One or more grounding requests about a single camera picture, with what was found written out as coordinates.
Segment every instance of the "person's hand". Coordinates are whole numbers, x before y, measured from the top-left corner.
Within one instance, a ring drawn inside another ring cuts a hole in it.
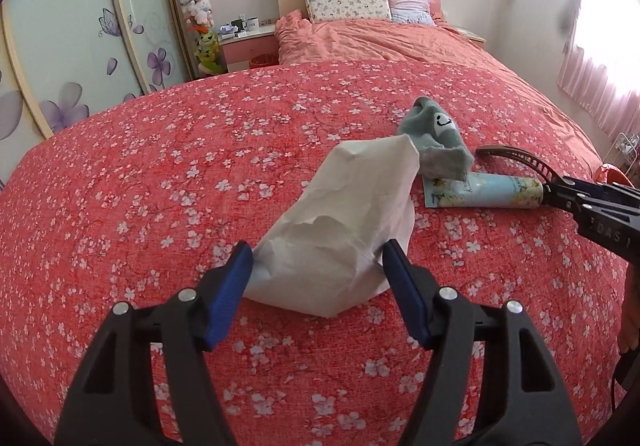
[[[636,270],[626,268],[625,301],[622,302],[622,321],[618,333],[618,348],[624,354],[638,348],[640,339],[640,296],[636,291]]]

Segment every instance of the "display case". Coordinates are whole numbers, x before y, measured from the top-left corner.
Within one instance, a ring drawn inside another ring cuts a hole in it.
[[[188,49],[194,56],[194,74],[205,77],[225,73],[210,0],[178,0],[178,3]]]

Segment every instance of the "white tissue paper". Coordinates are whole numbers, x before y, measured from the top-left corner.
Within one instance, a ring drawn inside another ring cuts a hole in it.
[[[254,249],[244,296],[331,317],[385,292],[381,247],[406,252],[419,166],[407,135],[340,143]]]

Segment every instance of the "mug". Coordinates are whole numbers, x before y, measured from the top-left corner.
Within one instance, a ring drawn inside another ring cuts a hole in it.
[[[246,21],[246,29],[247,29],[247,31],[255,31],[259,27],[260,27],[260,21],[258,20],[257,16],[255,16],[253,18],[249,18]]]
[[[241,20],[240,18],[238,18],[237,20],[233,20],[233,22],[231,22],[231,25],[238,28],[236,32],[242,32],[246,29],[246,22],[244,20]]]

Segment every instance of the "gray sock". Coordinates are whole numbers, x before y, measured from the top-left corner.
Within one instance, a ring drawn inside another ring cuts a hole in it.
[[[420,154],[420,175],[427,179],[465,181],[474,157],[456,123],[434,100],[421,96],[404,116],[398,135],[411,137]]]

